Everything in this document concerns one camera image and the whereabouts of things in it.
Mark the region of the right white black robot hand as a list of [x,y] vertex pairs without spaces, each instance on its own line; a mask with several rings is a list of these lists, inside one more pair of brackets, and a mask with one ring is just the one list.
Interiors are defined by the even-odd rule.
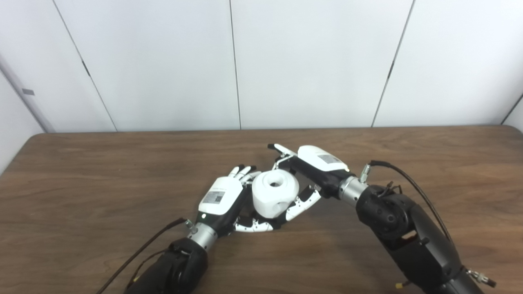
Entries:
[[353,176],[344,162],[316,146],[303,145],[297,152],[279,144],[269,144],[268,148],[280,154],[273,169],[285,170],[293,176],[301,175],[311,182],[278,216],[281,224],[294,219],[321,198],[340,200],[342,182]]

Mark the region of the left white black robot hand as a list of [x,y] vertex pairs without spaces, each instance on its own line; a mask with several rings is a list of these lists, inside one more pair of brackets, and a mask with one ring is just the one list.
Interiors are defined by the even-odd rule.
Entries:
[[211,229],[215,238],[229,236],[234,231],[268,232],[281,229],[278,220],[263,218],[256,212],[241,215],[253,199],[253,181],[262,174],[256,166],[235,166],[226,176],[219,177],[198,205],[196,223]]

